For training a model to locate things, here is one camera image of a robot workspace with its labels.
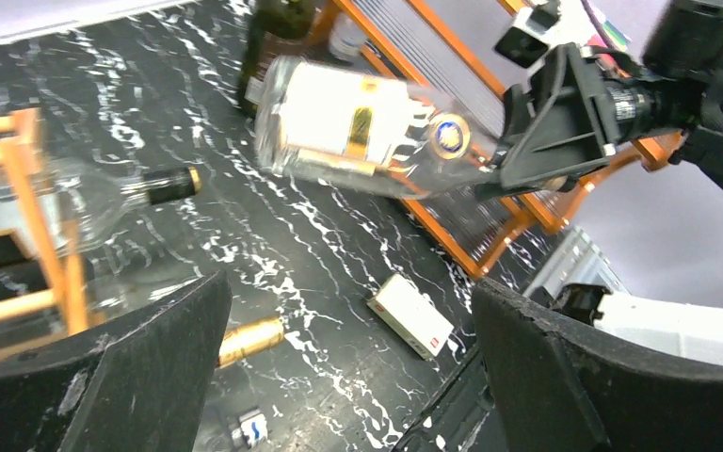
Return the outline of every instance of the small box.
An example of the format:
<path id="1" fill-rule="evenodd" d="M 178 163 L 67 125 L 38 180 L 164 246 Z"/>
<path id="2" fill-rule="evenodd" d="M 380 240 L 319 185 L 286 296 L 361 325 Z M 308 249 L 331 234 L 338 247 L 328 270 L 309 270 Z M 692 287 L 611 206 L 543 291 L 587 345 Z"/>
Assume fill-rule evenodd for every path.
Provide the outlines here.
<path id="1" fill-rule="evenodd" d="M 398 273 L 384 283 L 367 306 L 424 360 L 435 358 L 453 331 L 453 324 Z"/>

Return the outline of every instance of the clear glass bottle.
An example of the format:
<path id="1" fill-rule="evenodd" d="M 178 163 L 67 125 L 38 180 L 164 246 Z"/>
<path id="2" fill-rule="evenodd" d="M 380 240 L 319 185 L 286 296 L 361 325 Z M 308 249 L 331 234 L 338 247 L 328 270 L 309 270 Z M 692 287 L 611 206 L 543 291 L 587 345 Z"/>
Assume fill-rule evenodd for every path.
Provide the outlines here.
<path id="1" fill-rule="evenodd" d="M 329 52 L 335 58 L 345 62 L 355 61 L 366 43 L 367 34 L 353 19 L 345 13 L 336 18 L 329 36 Z"/>
<path id="2" fill-rule="evenodd" d="M 50 160 L 42 173 L 32 176 L 40 208 L 60 255 L 68 252 L 64 221 L 78 222 L 79 251 L 92 250 L 109 238 L 112 228 L 127 212 L 196 195 L 201 179 L 193 167 L 143 172 L 138 176 L 112 177 L 74 158 Z M 0 171 L 0 231 L 10 231 L 27 254 L 36 247 L 18 200 Z"/>
<path id="3" fill-rule="evenodd" d="M 492 178 L 498 138 L 436 89 L 282 56 L 262 96 L 264 170 L 405 199 Z"/>

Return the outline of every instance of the gold cylinder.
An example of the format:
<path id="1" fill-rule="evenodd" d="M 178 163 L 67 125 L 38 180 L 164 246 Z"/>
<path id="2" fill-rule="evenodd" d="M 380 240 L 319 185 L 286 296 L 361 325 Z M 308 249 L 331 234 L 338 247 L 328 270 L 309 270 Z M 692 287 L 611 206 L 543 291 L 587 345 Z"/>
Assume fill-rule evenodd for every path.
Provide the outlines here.
<path id="1" fill-rule="evenodd" d="M 201 177 L 198 174 L 198 170 L 195 169 L 195 167 L 187 167 L 189 170 L 189 177 L 192 179 L 192 186 L 195 189 L 195 194 L 201 193 L 201 188 L 203 187 L 203 183 L 201 182 Z"/>
<path id="2" fill-rule="evenodd" d="M 284 325 L 280 317 L 267 317 L 248 323 L 223 336 L 217 367 L 223 368 L 273 348 L 284 340 Z"/>

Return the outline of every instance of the wine bottle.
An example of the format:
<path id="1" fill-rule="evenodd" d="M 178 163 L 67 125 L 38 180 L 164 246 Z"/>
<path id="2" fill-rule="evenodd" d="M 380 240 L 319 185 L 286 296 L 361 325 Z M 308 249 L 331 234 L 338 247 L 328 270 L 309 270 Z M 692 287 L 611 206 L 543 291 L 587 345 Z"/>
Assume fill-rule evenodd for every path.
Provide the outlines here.
<path id="1" fill-rule="evenodd" d="M 66 245 L 70 237 L 62 228 L 65 221 L 78 223 L 76 249 L 92 250 L 109 238 L 112 227 L 126 213 L 188 198 L 201 190 L 201 178 L 193 167 L 112 177 L 73 158 L 50 160 L 45 171 L 32 176 L 31 182 L 60 255 L 69 252 Z M 25 257 L 36 255 L 18 200 L 3 174 L 0 174 L 0 232 L 10 232 L 8 236 L 17 242 Z"/>
<path id="2" fill-rule="evenodd" d="M 367 34 L 353 19 L 345 13 L 336 18 L 329 36 L 329 52 L 332 56 L 343 62 L 353 62 L 366 43 Z"/>
<path id="3" fill-rule="evenodd" d="M 262 96 L 265 73 L 277 56 L 303 53 L 312 28 L 314 0 L 257 0 L 248 27 L 237 102 L 253 118 Z"/>
<path id="4" fill-rule="evenodd" d="M 396 198 L 486 182 L 499 154 L 441 91 L 285 56 L 267 71 L 255 127 L 262 169 Z"/>

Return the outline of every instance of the bottle cap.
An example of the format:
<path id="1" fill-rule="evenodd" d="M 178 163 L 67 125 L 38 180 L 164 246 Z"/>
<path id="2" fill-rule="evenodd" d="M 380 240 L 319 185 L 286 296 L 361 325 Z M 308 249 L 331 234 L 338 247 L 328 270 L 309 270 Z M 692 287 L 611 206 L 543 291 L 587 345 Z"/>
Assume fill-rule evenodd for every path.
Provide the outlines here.
<path id="1" fill-rule="evenodd" d="M 452 160 L 467 152 L 470 145 L 470 126 L 460 115 L 437 115 L 428 126 L 431 146 L 439 157 Z"/>
<path id="2" fill-rule="evenodd" d="M 201 177 L 194 167 L 146 172 L 142 180 L 148 187 L 151 205 L 182 200 L 201 191 Z"/>
<path id="3" fill-rule="evenodd" d="M 195 187 L 195 194 L 201 193 L 201 177 L 198 175 L 198 170 L 195 167 L 188 167 L 189 175 L 192 177 L 192 185 Z"/>
<path id="4" fill-rule="evenodd" d="M 228 331 L 220 344 L 217 367 L 227 367 L 260 351 L 273 348 L 284 340 L 284 325 L 273 316 Z"/>

